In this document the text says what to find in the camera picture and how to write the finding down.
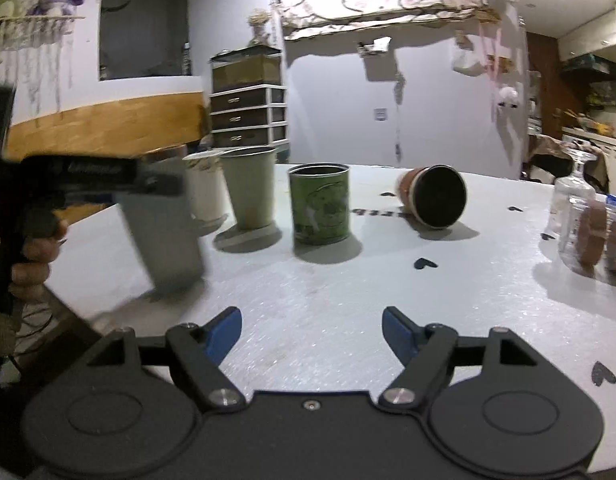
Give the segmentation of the person's left hand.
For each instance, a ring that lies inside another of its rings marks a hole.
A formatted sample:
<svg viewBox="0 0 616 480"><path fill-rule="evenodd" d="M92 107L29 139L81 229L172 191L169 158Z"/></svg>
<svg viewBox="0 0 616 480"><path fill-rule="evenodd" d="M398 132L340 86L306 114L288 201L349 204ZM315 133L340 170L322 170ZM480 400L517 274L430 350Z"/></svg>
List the person's left hand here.
<svg viewBox="0 0 616 480"><path fill-rule="evenodd" d="M22 253L8 271L0 268L0 299L22 304L42 304L45 283L50 277L50 265L58 258L68 232L68 222L59 220L49 237L28 237Z"/></svg>

